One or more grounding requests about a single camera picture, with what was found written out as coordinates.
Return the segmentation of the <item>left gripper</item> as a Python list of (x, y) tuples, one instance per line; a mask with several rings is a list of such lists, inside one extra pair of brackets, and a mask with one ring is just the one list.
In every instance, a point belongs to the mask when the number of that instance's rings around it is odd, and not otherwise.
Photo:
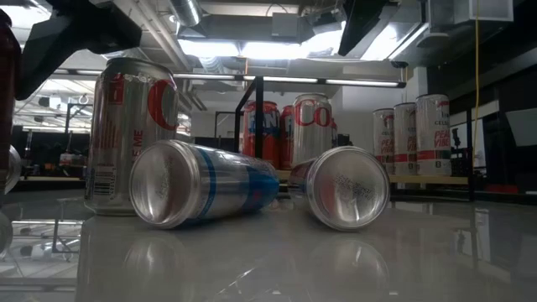
[(76, 51), (107, 54), (139, 47), (142, 29), (113, 1), (47, 0), (55, 17), (33, 25), (18, 77), (25, 99)]

